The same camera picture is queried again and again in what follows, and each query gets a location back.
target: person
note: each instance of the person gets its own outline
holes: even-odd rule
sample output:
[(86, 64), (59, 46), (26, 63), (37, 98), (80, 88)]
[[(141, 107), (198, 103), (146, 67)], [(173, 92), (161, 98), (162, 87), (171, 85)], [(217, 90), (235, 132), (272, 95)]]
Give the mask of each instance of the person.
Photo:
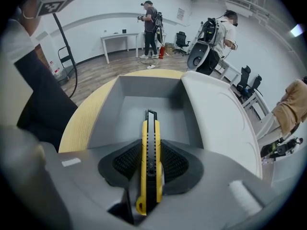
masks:
[(158, 59), (157, 46), (154, 41), (156, 33), (155, 19), (158, 11), (153, 7), (153, 3), (149, 0), (143, 3), (143, 6), (146, 10), (146, 15), (142, 17), (142, 21), (145, 22), (145, 52), (140, 56), (140, 58), (148, 59), (149, 46), (151, 45), (153, 49), (152, 58)]
[(236, 50), (236, 26), (238, 25), (238, 16), (236, 12), (227, 10), (224, 17), (216, 19), (219, 24), (219, 29), (216, 34), (215, 45), (210, 49), (205, 61), (199, 66), (196, 71), (210, 75), (213, 69), (217, 66), (220, 58), (223, 57), (225, 47)]
[(39, 60), (30, 36), (38, 27), (37, 0), (25, 0), (9, 19), (1, 38), (2, 49), (15, 65), (33, 93), (21, 113), (17, 126), (28, 130), (39, 141), (59, 150), (67, 123), (77, 105), (66, 95), (49, 69)]
[(295, 80), (271, 113), (254, 125), (258, 145), (262, 148), (287, 135), (307, 118), (307, 76)]
[(304, 141), (303, 138), (291, 139), (286, 144), (280, 145), (280, 147), (283, 146), (282, 149), (277, 148), (273, 154), (270, 154), (269, 155), (270, 159), (276, 159), (297, 152), (303, 141)]

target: sneaker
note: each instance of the sneaker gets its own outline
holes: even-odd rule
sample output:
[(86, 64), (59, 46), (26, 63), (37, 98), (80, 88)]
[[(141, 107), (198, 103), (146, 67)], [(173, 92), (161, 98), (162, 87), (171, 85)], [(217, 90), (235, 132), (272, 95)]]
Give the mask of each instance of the sneaker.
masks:
[(142, 55), (142, 56), (140, 56), (140, 58), (141, 58), (141, 59), (148, 59), (148, 56)]

